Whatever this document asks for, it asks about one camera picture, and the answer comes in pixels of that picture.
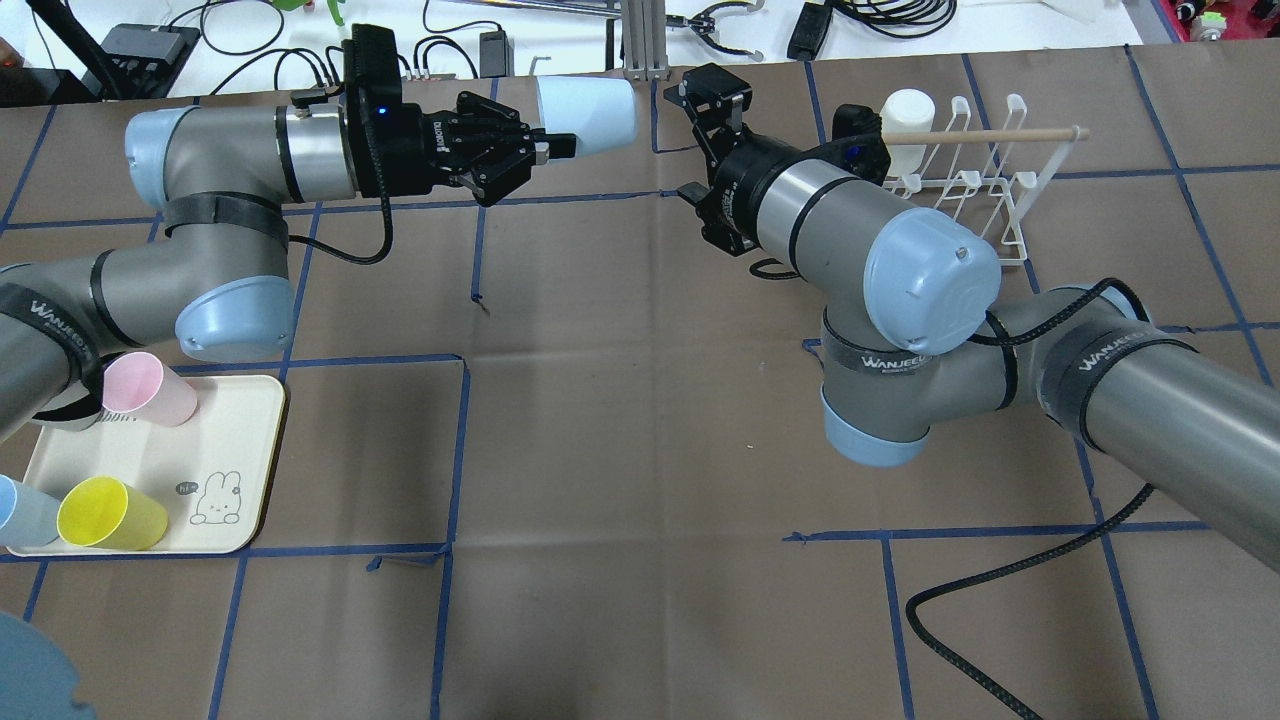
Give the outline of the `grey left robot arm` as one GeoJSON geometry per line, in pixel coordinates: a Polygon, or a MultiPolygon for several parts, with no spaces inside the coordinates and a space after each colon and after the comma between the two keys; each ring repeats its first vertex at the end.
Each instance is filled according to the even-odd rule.
{"type": "Polygon", "coordinates": [[[392,199],[447,186],[489,208],[534,167],[584,150],[582,132],[531,126],[471,92],[435,113],[353,83],[300,91],[282,108],[141,113],[125,156],[163,236],[3,268],[3,436],[32,420],[92,421],[105,363],[132,348],[175,340],[205,363],[282,354],[294,331],[288,204],[376,199],[384,240],[374,252],[310,241],[367,266],[389,256],[392,199]]]}

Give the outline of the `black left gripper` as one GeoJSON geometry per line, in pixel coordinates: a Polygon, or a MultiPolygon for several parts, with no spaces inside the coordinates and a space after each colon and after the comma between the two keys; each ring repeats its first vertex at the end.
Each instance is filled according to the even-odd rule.
{"type": "Polygon", "coordinates": [[[577,155],[576,135],[550,133],[489,97],[460,92],[456,109],[375,104],[375,186],[389,197],[466,187],[492,208],[531,179],[532,168],[577,155]]]}

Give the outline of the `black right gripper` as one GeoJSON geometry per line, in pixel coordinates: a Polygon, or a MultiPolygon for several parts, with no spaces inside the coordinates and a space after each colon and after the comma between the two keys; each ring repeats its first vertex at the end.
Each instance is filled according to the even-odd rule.
{"type": "Polygon", "coordinates": [[[732,258],[753,251],[763,197],[800,151],[778,140],[741,141],[753,88],[719,64],[684,72],[662,97],[685,113],[698,147],[708,161],[717,161],[708,186],[690,182],[677,188],[677,196],[694,208],[708,243],[732,258]]]}

